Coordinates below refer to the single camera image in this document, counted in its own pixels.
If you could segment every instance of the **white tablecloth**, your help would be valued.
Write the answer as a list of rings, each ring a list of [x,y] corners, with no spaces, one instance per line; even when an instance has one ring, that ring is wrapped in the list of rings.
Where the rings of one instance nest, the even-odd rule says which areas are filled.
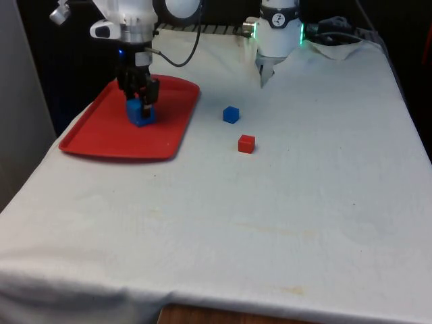
[[[181,61],[193,40],[162,31],[155,47]],[[174,302],[432,323],[432,168],[385,56],[299,49],[263,90],[241,58],[220,35],[185,68],[155,58],[202,91],[172,161],[51,148],[0,216],[0,321],[148,323]]]

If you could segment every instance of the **black background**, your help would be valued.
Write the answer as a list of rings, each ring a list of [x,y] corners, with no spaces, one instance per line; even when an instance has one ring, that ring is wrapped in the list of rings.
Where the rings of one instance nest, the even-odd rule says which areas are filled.
[[[241,24],[257,16],[260,0],[207,0],[204,22]],[[383,37],[400,77],[408,108],[432,158],[432,69],[422,65],[431,25],[430,0],[362,0]],[[18,0],[45,98],[58,134],[115,77],[116,46],[90,38],[89,28],[103,17],[93,5],[73,8],[62,27],[49,20],[56,0]],[[354,0],[302,0],[302,19],[317,22],[345,16],[367,27]]]

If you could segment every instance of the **stain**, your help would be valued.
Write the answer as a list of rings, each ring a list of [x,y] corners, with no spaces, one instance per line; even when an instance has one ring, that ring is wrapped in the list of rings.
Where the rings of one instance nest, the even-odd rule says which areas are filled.
[[[247,224],[247,223],[236,223],[236,226],[248,228],[250,230],[254,230],[260,233],[268,233],[268,234],[280,234],[285,236],[291,236],[295,235],[294,232],[288,231],[287,229],[281,229],[277,227],[265,227],[265,226],[256,226],[253,224]]]
[[[297,295],[297,296],[304,296],[304,288],[302,286],[296,286],[296,287],[281,287],[279,288],[282,292],[286,292],[289,294]]]
[[[152,208],[148,210],[148,214],[146,215],[148,218],[162,219],[164,218],[161,215],[161,210],[159,208]]]
[[[303,231],[303,238],[306,238],[306,239],[313,239],[313,238],[316,238],[317,237],[317,235],[318,235],[318,233],[317,233],[317,231],[313,231],[313,230],[308,230],[308,231]]]

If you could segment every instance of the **logo on robot arm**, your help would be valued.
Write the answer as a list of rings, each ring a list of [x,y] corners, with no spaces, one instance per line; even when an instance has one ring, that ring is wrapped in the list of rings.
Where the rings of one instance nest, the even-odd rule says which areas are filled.
[[[285,16],[282,13],[277,13],[273,16],[271,21],[276,27],[283,26],[285,24]]]

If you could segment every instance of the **blue cube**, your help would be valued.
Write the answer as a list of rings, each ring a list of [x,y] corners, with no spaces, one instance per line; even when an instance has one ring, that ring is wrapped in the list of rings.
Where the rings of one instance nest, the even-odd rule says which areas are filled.
[[[229,106],[223,111],[223,121],[235,124],[240,119],[240,110],[238,108]]]
[[[156,122],[154,106],[151,107],[150,116],[148,118],[143,118],[140,99],[128,100],[126,102],[126,113],[128,114],[129,121],[138,127],[143,127]]]

